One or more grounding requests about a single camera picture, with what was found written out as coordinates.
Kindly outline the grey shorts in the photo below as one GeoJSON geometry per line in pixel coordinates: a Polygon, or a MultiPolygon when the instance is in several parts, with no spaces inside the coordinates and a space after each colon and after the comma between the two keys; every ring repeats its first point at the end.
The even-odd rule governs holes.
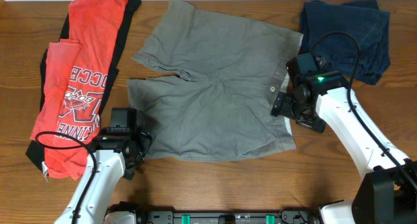
{"type": "Polygon", "coordinates": [[[302,34],[249,18],[169,7],[134,60],[160,77],[128,80],[131,107],[155,140],[149,158],[235,161],[295,149],[291,125],[273,117],[286,63],[302,34]]]}

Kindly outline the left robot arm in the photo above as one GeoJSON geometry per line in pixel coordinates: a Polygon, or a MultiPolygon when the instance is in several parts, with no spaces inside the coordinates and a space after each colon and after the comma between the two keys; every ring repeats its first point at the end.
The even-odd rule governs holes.
{"type": "Polygon", "coordinates": [[[88,144],[85,172],[56,223],[145,223],[140,207],[127,201],[110,204],[122,178],[133,179],[154,141],[144,126],[142,113],[133,108],[113,108],[110,126],[102,128],[88,144]]]}

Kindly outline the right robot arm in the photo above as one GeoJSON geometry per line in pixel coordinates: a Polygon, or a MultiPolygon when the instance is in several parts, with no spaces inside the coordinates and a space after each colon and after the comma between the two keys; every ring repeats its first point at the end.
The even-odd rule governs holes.
{"type": "Polygon", "coordinates": [[[384,136],[340,72],[325,72],[309,53],[286,67],[293,91],[278,94],[271,114],[319,133],[331,127],[362,179],[352,201],[320,207],[311,223],[415,223],[416,162],[384,136]]]}

